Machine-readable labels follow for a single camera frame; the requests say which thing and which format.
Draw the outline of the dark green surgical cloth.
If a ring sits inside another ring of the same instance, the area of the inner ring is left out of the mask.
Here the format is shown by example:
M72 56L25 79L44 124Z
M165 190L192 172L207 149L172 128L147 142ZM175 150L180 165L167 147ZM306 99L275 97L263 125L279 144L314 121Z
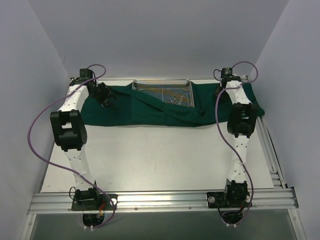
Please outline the dark green surgical cloth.
M148 94L133 90L132 86L111 86L116 99L102 107L87 98L81 110L86 125L113 127L154 125L169 127L201 127L226 122L233 104L227 95L216 101L216 83L192 84L194 107L164 103Z

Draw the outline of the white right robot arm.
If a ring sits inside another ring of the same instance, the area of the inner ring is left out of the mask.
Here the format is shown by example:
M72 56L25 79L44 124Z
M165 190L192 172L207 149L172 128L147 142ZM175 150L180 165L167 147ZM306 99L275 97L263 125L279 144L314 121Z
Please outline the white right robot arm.
M222 200L225 205L232 207L240 199L246 200L250 196L248 185L253 185L245 164L250 137L255 131L258 107L249 100L240 80L224 77L218 90L214 109L215 122L222 140L232 151L231 166ZM226 95L232 103L226 127L228 134L232 136L231 142L224 137L219 124L218 109L223 95Z

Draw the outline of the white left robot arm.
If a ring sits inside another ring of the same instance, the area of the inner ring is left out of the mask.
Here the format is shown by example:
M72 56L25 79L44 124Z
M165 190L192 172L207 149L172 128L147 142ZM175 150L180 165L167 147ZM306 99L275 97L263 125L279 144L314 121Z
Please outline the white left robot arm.
M73 80L63 105L58 111L51 112L50 122L55 144L65 153L74 175L73 200L95 210L100 206L101 194L88 165L85 151L88 135L81 116L87 98L96 100L102 107L110 106L109 98L117 99L103 82L93 80L82 85L80 81Z

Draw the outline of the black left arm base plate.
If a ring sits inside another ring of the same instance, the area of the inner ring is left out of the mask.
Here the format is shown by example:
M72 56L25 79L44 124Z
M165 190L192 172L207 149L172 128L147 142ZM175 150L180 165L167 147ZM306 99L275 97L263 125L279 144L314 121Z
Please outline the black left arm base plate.
M72 200L72 211L111 211L117 208L117 204L111 201L102 193L98 195L88 192L78 192L74 195Z

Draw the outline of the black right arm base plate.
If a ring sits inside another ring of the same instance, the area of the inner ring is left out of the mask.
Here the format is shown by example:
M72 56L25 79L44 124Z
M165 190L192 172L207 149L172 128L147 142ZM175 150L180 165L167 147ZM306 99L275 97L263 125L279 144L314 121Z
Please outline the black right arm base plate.
M211 209L247 208L251 207L250 195L244 193L226 193L223 191L207 192L207 205Z

